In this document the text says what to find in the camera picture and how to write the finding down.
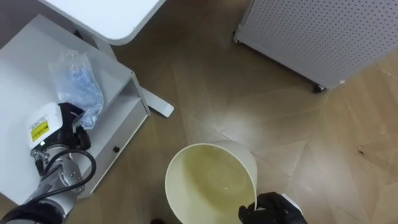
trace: hand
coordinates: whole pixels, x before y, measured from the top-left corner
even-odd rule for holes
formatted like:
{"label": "hand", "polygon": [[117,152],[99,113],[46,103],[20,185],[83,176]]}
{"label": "hand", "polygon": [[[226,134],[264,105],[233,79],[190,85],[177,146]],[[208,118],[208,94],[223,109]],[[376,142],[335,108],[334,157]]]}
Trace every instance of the hand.
{"label": "hand", "polygon": [[254,211],[254,204],[243,208],[239,209],[239,219],[244,224],[307,224],[301,211],[275,192],[260,194],[257,197],[257,208],[265,208],[265,210]]}
{"label": "hand", "polygon": [[247,208],[241,206],[239,208],[239,219],[243,224],[280,224],[278,214],[273,210],[263,209],[254,210],[254,204]]}

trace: table foot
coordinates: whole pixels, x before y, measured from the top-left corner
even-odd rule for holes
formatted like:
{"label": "table foot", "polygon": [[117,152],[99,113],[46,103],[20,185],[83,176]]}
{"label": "table foot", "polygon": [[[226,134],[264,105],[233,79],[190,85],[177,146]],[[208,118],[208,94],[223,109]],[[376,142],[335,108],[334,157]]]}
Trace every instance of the table foot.
{"label": "table foot", "polygon": [[172,106],[170,103],[164,101],[163,99],[151,93],[144,87],[141,87],[141,91],[150,108],[156,110],[166,118],[168,118],[172,114],[174,106]]}

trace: clear plastic bag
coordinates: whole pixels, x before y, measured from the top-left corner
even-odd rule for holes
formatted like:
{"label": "clear plastic bag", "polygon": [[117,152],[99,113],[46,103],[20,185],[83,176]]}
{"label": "clear plastic bag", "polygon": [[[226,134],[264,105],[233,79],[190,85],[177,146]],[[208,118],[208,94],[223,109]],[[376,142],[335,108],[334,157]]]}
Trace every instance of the clear plastic bag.
{"label": "clear plastic bag", "polygon": [[80,124],[93,129],[104,106],[104,96],[85,54],[65,50],[49,65],[60,103],[71,103],[85,111]]}

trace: robotic arm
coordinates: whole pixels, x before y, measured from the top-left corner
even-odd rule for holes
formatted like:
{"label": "robotic arm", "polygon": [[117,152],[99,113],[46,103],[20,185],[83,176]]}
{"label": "robotic arm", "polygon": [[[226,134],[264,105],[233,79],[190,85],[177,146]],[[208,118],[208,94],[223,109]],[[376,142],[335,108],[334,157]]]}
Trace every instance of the robotic arm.
{"label": "robotic arm", "polygon": [[[37,190],[27,202],[11,210],[1,224],[61,224],[71,212],[85,184],[94,176],[96,162],[85,150],[90,139],[78,121],[84,111],[69,103],[49,103],[29,120],[30,155],[40,175]],[[83,179],[74,154],[91,162]]]}

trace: cream plastic bucket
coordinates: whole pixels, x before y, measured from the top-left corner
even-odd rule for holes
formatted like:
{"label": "cream plastic bucket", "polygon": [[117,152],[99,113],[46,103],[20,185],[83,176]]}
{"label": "cream plastic bucket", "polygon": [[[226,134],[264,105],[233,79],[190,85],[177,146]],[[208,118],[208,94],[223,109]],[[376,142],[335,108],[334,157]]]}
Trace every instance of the cream plastic bucket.
{"label": "cream plastic bucket", "polygon": [[184,224],[240,224],[239,207],[257,204],[256,185],[254,156],[233,141],[182,149],[165,179],[169,205]]}

